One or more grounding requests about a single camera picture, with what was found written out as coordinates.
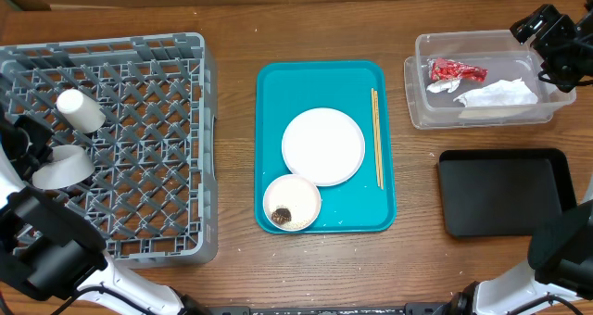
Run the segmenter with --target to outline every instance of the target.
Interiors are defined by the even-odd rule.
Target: gray plastic crate
[[[200,34],[7,46],[0,72],[7,117],[52,128],[51,146],[85,147],[92,180],[48,194],[90,221],[114,258],[144,268],[216,256],[217,71]],[[55,107],[69,88],[107,116],[92,135],[73,130]],[[25,227],[16,251],[39,236]]]

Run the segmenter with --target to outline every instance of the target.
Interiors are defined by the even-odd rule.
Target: wooden table
[[[543,125],[420,131],[412,127],[403,63],[421,33],[507,29],[544,3],[580,19],[584,0],[447,0],[113,11],[21,12],[6,18],[2,44],[200,32],[219,65],[216,174],[220,250],[201,266],[139,271],[208,306],[390,306],[447,301],[473,281],[524,260],[528,237],[459,241],[445,233],[435,164],[456,148],[557,147],[568,157],[577,197],[593,172],[593,89]],[[384,71],[397,219],[383,233],[277,236],[253,216],[256,78],[275,61],[369,59]],[[47,314],[3,286],[18,314]],[[104,314],[77,302],[67,313]],[[581,304],[585,313],[593,303]],[[568,314],[556,307],[548,313]]]

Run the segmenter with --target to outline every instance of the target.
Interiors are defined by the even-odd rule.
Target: chopsticks
[[[374,162],[377,169],[377,185],[383,190],[383,152],[381,150],[381,126],[379,122],[379,97],[371,88],[372,96],[372,132],[374,135]]]

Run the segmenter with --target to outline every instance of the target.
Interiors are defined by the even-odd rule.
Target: clear plastic container
[[[433,81],[428,60],[443,57],[488,69],[484,82],[461,80],[453,93],[426,91]],[[416,57],[404,63],[406,97],[412,124],[418,129],[534,124],[550,121],[554,111],[573,103],[576,91],[563,93],[537,78],[541,57],[529,43],[519,44],[509,31],[423,34],[416,39]],[[465,107],[455,97],[499,80],[523,79],[537,95],[534,105]]]

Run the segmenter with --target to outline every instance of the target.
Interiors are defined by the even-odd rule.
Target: blue tray
[[[377,186],[372,135],[371,88],[379,92],[385,189]],[[275,63],[258,76],[256,102],[255,217],[269,233],[277,229],[265,216],[263,194],[276,178],[290,173],[282,158],[282,136],[288,123],[303,111],[331,107],[358,123],[365,141],[359,171],[347,182],[320,187],[322,211],[297,233],[380,232],[396,218],[396,186],[385,78],[371,61]]]

